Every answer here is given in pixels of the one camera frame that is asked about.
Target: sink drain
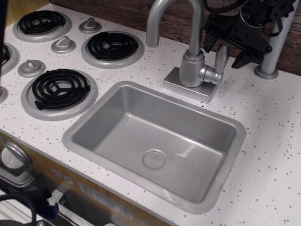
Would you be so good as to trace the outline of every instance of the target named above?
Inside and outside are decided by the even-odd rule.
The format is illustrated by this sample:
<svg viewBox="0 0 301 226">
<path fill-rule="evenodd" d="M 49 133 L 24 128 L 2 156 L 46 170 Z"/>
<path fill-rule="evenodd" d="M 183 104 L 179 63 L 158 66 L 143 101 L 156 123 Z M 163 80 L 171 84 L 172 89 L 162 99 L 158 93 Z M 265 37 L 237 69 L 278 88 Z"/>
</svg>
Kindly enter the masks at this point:
<svg viewBox="0 0 301 226">
<path fill-rule="evenodd" d="M 144 156 L 143 162 L 147 168 L 150 168 L 152 170 L 157 170 L 164 165 L 165 158 L 164 155 L 157 150 L 150 151 Z"/>
</svg>

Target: faucet handle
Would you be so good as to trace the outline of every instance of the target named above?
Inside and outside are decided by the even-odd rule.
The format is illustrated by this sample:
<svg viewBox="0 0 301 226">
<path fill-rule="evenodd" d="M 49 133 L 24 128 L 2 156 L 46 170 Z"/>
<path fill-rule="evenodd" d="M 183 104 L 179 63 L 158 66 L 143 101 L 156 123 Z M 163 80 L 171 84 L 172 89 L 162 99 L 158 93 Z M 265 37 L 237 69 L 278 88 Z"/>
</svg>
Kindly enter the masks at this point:
<svg viewBox="0 0 301 226">
<path fill-rule="evenodd" d="M 230 56 L 230 48 L 227 42 L 223 42 L 215 55 L 215 73 L 223 74 Z"/>
<path fill-rule="evenodd" d="M 200 74 L 203 75 L 203 81 L 219 85 L 222 82 L 224 75 L 223 71 L 227 65 L 229 55 L 229 44 L 223 42 L 218 48 L 215 55 L 215 69 L 207 65 L 202 68 Z"/>
</svg>

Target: faucet base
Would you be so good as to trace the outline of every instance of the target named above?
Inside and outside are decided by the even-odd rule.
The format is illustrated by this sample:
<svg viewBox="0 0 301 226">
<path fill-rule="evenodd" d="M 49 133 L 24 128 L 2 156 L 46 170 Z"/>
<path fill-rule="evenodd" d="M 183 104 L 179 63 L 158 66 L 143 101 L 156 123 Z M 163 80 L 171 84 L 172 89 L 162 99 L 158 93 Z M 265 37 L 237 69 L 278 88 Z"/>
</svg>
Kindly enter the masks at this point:
<svg viewBox="0 0 301 226">
<path fill-rule="evenodd" d="M 191 99 L 208 104 L 213 98 L 217 85 L 209 82 L 203 82 L 198 87 L 186 87 L 179 82 L 179 68 L 175 67 L 163 80 L 163 88 L 189 97 Z"/>
</svg>

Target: cabinet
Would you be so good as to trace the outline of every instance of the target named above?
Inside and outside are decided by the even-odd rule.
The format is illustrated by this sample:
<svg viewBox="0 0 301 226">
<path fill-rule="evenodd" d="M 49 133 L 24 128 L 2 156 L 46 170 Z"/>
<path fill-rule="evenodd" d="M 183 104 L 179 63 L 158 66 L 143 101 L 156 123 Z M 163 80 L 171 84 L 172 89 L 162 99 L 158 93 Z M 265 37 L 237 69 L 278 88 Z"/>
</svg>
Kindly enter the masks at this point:
<svg viewBox="0 0 301 226">
<path fill-rule="evenodd" d="M 129 226 L 169 225 L 150 213 L 107 191 L 89 179 L 77 174 L 75 171 L 66 168 L 56 161 L 49 159 L 0 132 L 0 150 L 3 149 L 3 143 L 6 141 L 11 141 L 22 148 L 30 157 L 32 167 L 42 176 L 54 181 L 59 186 L 62 186 L 64 190 L 71 191 L 90 202 L 92 205 L 97 206 L 114 218 L 124 222 L 124 224 Z"/>
</svg>

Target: silver pole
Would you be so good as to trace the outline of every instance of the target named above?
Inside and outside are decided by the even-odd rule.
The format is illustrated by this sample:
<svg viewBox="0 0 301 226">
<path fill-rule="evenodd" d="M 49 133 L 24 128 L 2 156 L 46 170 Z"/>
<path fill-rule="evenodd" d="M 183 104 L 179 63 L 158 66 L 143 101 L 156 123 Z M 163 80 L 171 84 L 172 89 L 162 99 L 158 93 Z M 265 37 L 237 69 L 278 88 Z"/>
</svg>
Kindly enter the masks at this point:
<svg viewBox="0 0 301 226">
<path fill-rule="evenodd" d="M 288 31 L 290 30 L 298 3 L 299 0 L 294 2 L 293 6 L 295 11 L 291 12 L 289 17 L 281 19 L 283 25 L 282 32 L 278 36 L 270 38 L 269 44 L 272 46 L 273 50 L 265 56 L 262 64 L 256 67 L 255 73 L 257 76 L 267 80 L 275 79 L 278 76 L 276 64 L 286 40 Z M 273 32 L 278 32 L 278 27 L 276 25 L 274 26 Z"/>
</svg>

